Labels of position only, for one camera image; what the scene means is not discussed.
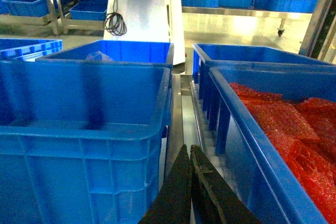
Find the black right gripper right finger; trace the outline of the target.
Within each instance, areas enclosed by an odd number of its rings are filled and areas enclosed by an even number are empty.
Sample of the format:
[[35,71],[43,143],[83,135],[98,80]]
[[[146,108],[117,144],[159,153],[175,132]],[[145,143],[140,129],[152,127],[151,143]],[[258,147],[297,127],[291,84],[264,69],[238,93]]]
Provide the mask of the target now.
[[197,145],[190,153],[191,194],[201,223],[261,223],[242,203]]

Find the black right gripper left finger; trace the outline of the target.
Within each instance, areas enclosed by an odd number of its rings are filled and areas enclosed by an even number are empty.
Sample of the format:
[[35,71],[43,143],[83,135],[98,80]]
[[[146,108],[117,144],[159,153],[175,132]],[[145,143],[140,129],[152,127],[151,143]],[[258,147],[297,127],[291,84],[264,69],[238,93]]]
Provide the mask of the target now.
[[139,223],[190,223],[192,173],[182,145],[159,194]]

